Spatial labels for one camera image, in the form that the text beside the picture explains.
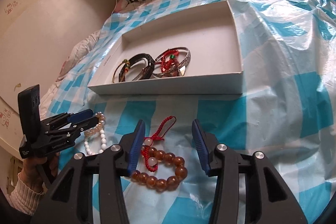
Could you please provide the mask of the person left hand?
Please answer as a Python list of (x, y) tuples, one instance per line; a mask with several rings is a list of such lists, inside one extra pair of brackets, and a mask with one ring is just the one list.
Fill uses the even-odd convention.
[(29, 187), (35, 193), (43, 192), (43, 178), (40, 175), (37, 166), (49, 162), (51, 174), (53, 176), (57, 176), (59, 155), (60, 153), (56, 153), (50, 158), (30, 157), (24, 159), (23, 169), (21, 170), (20, 174), (18, 174), (18, 177), (27, 187)]

